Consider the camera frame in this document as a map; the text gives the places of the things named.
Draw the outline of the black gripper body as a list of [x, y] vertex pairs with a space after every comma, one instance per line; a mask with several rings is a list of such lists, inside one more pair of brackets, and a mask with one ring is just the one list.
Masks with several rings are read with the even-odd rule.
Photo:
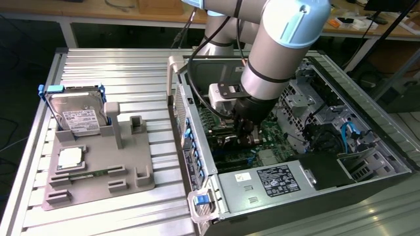
[[262, 123], [268, 117], [278, 100], [278, 98], [260, 100], [252, 96], [238, 98], [234, 107], [234, 118], [236, 120], [244, 119], [254, 123]]

